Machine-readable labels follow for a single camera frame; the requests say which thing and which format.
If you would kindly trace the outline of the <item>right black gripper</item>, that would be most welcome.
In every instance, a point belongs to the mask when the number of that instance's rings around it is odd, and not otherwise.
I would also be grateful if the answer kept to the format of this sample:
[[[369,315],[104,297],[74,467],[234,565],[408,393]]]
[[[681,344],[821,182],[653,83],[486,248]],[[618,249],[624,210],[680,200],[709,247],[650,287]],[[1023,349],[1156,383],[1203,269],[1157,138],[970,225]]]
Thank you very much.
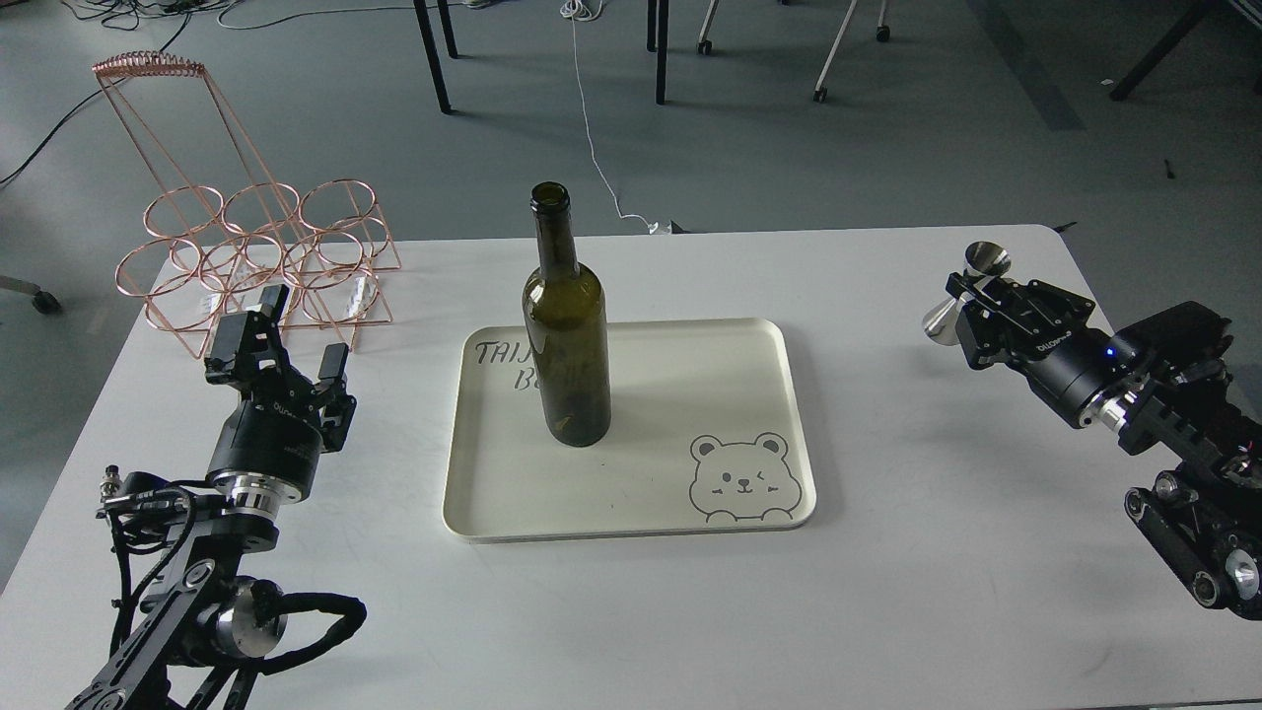
[[[946,277],[952,296],[965,289],[960,272]],[[1124,378],[1111,337],[1087,327],[1094,310],[1095,301],[1045,280],[996,277],[965,303],[955,330],[970,370],[1006,364],[1070,428],[1087,428],[1092,400]],[[1049,340],[1046,349],[1035,340]]]

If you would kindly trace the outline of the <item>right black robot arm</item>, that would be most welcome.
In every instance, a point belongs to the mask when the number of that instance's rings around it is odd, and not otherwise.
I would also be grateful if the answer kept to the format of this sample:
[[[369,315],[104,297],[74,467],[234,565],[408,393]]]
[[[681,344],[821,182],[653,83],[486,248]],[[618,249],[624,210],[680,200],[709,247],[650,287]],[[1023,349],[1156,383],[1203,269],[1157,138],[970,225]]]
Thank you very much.
[[[1184,301],[1108,335],[1087,323],[1090,300],[1042,280],[955,272],[946,293],[970,370],[1005,364],[1070,428],[1100,424],[1131,457],[1177,457],[1127,491],[1127,516],[1199,607],[1258,619],[1259,422],[1227,400],[1229,319]]]

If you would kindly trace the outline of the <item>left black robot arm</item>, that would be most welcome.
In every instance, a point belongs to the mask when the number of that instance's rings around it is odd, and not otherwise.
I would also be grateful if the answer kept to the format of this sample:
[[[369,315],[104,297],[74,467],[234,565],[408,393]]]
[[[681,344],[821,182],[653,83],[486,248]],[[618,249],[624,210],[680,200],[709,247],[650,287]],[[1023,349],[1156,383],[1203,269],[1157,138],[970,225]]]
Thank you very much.
[[[279,509],[310,496],[319,457],[345,446],[356,409],[345,343],[326,347],[316,381],[290,364],[280,333],[288,296],[283,284],[265,288],[256,306],[215,330],[204,377],[241,399],[203,480],[109,467],[98,518],[109,522],[121,597],[109,661],[73,709],[175,709],[172,667],[207,670],[189,709],[217,695],[244,709],[261,675],[307,665],[365,623],[353,597],[288,594],[239,571],[245,554],[275,547]]]

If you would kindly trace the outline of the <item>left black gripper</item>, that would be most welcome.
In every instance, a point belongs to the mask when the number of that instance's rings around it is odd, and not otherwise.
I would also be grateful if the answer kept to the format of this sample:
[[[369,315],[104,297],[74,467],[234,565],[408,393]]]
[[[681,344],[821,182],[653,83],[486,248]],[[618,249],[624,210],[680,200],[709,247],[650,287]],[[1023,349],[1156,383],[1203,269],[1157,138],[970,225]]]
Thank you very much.
[[[343,449],[357,409],[347,391],[347,343],[326,346],[313,404],[257,401],[293,393],[279,329],[289,293],[284,284],[264,288],[252,309],[220,318],[204,356],[206,382],[242,399],[221,428],[204,479],[223,488],[236,475],[261,477],[285,504],[310,496],[319,457]]]

